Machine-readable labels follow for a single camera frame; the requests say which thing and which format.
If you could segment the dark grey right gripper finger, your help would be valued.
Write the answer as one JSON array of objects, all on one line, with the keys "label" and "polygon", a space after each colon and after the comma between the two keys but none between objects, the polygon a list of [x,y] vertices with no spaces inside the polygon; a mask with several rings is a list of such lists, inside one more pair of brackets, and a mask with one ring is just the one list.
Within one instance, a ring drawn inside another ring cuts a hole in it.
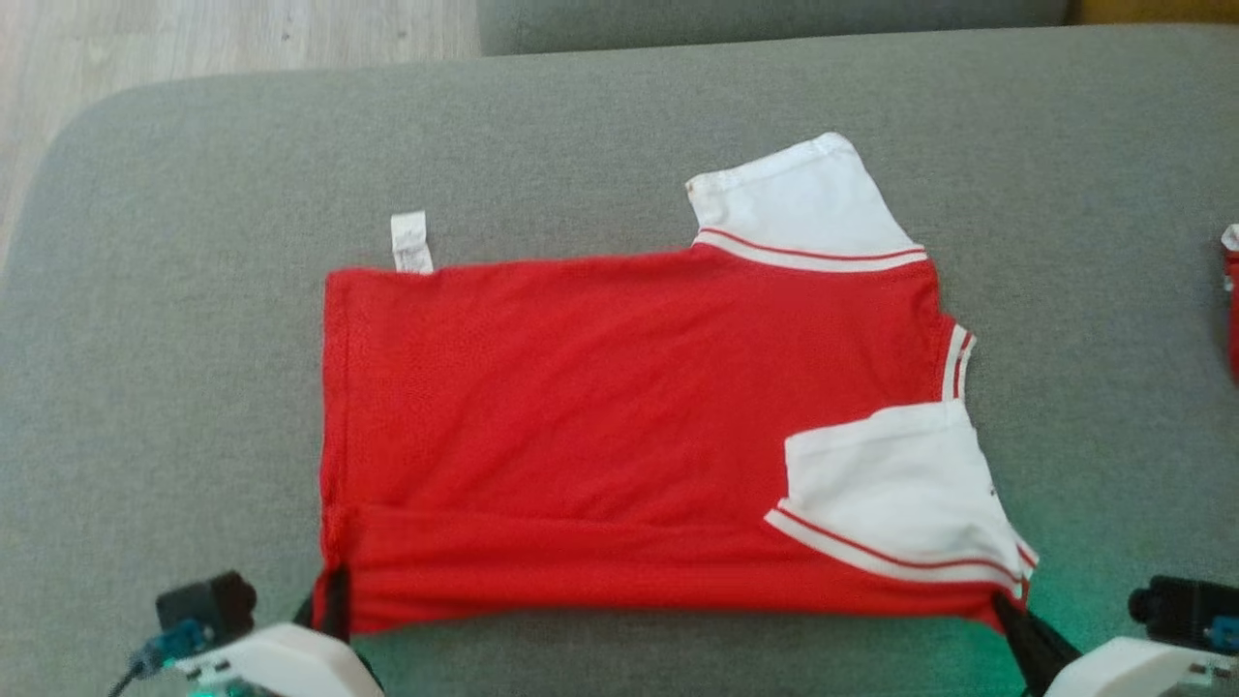
[{"label": "dark grey right gripper finger", "polygon": [[1014,604],[1004,592],[991,595],[991,608],[1025,681],[1023,697],[1044,697],[1059,673],[1079,660],[1079,649],[1048,621]]}]

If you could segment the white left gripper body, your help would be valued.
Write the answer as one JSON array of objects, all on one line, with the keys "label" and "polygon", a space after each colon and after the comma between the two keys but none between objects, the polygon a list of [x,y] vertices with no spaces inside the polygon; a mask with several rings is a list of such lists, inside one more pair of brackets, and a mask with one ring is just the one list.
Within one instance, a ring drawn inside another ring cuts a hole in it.
[{"label": "white left gripper body", "polygon": [[384,697],[349,644],[287,621],[173,667],[190,681],[190,697]]}]

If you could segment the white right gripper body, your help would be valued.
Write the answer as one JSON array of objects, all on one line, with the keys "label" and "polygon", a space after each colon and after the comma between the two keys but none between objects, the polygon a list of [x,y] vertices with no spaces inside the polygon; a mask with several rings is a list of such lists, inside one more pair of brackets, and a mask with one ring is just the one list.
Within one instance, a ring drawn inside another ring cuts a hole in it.
[{"label": "white right gripper body", "polygon": [[1067,665],[1043,697],[1239,697],[1239,656],[1115,638]]}]

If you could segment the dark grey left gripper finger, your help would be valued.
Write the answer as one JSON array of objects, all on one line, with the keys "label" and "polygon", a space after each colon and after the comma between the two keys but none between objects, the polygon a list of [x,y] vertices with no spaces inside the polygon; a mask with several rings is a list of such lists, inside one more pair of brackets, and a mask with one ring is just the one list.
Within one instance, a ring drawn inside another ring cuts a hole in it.
[{"label": "dark grey left gripper finger", "polygon": [[349,569],[346,565],[318,574],[318,631],[349,643]]}]

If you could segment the red jersey with white sleeves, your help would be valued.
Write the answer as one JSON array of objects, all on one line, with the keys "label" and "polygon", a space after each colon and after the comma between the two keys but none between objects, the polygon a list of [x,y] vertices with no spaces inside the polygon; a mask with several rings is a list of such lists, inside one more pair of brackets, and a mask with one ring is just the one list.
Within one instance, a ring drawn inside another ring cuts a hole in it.
[{"label": "red jersey with white sleeves", "polygon": [[854,145],[686,198],[681,250],[327,275],[321,553],[349,631],[1026,608],[1040,556],[965,405],[978,339]]}]

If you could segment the large grey fabric sofa seat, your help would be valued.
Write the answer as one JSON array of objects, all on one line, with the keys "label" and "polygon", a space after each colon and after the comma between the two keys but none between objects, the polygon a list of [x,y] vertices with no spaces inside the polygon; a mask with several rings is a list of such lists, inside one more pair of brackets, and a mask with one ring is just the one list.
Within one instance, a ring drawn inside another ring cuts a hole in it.
[{"label": "large grey fabric sofa seat", "polygon": [[691,176],[838,131],[978,334],[968,407],[1090,649],[1151,574],[1239,584],[1239,26],[681,45],[217,76],[50,145],[0,290],[0,697],[103,697],[161,591],[318,573],[322,281],[672,250]]}]

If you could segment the red jersey with black numbers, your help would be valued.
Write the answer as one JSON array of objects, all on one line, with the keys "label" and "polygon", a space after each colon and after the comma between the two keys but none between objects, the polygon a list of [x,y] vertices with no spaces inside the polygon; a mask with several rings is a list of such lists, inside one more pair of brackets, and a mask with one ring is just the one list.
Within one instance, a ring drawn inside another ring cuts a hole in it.
[{"label": "red jersey with black numbers", "polygon": [[1227,370],[1239,385],[1239,224],[1225,227],[1220,236],[1223,290],[1227,296]]}]

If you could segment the yellow sofa backrest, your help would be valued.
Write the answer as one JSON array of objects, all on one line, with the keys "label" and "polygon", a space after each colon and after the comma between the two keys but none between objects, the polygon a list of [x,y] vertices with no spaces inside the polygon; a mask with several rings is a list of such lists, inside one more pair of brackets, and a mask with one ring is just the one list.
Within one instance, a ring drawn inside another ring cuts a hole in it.
[{"label": "yellow sofa backrest", "polygon": [[1239,25],[1239,0],[1070,0],[1070,25]]}]

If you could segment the grey sofa seat cushion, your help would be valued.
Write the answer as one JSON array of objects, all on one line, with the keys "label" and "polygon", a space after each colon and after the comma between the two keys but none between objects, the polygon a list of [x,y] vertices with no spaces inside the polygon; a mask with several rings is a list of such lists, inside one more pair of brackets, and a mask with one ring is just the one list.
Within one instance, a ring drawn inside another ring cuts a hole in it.
[{"label": "grey sofa seat cushion", "polygon": [[484,54],[1061,26],[1072,0],[476,0]]}]

